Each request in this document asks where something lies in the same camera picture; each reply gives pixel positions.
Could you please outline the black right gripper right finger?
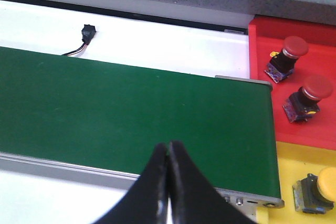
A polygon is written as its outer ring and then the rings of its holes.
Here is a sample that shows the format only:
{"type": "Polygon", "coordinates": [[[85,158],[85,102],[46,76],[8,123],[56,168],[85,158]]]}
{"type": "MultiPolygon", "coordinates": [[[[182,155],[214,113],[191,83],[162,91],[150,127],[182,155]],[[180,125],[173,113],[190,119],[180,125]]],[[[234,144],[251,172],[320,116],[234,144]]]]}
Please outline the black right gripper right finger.
{"type": "Polygon", "coordinates": [[[254,223],[216,191],[181,141],[169,143],[168,167],[173,223],[254,223]]]}

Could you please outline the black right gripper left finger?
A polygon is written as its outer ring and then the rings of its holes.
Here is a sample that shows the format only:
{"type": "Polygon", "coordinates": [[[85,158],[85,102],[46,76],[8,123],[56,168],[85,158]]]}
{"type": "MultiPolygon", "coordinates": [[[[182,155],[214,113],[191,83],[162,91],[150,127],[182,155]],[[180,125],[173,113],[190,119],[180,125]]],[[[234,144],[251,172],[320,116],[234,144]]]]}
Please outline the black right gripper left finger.
{"type": "Polygon", "coordinates": [[[166,223],[166,153],[166,145],[157,144],[140,177],[95,223],[166,223]]]}

